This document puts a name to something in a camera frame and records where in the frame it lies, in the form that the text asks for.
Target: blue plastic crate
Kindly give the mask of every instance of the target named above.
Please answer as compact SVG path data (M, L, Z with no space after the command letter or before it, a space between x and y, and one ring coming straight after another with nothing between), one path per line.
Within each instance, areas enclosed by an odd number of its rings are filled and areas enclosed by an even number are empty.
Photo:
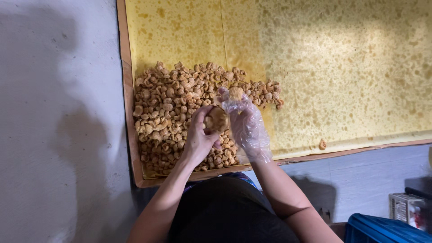
M350 216L345 243L432 243L432 236L399 220L362 214Z

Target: gloved hand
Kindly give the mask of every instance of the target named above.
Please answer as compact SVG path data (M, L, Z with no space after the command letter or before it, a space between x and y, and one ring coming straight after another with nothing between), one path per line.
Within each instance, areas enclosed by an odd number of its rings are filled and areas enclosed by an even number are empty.
M240 163L272 161L270 137L258 107L252 104L246 94L243 94L241 101L233 101L228 99L227 88L221 87L218 92L222 96L219 99L222 108L229 115L232 137L239 148L237 157Z

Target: concrete wall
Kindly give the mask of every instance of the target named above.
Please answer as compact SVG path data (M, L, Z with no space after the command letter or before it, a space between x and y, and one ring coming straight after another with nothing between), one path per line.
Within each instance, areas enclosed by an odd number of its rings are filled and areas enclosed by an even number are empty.
M0 242L125 241L115 0L0 3L0 193Z

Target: hand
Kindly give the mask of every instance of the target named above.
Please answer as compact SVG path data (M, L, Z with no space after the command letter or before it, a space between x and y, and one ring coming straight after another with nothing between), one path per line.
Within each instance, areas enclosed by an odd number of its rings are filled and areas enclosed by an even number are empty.
M219 99L222 108L229 114L235 143L245 152L245 158L237 153L241 163L272 161L270 137L258 107L252 104L246 94L243 94L241 101L232 101L228 99L228 89L222 87L218 92L222 95Z
M180 159L196 167L209 154L212 146L222 149L219 134L215 131L203 129L204 117L213 106L202 106L194 112L191 125L187 131L186 144Z

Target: black shirt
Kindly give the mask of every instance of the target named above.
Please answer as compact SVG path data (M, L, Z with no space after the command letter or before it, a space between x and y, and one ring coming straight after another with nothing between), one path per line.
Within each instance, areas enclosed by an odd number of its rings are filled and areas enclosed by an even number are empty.
M198 183L181 197L170 242L299 242L254 186L238 178Z

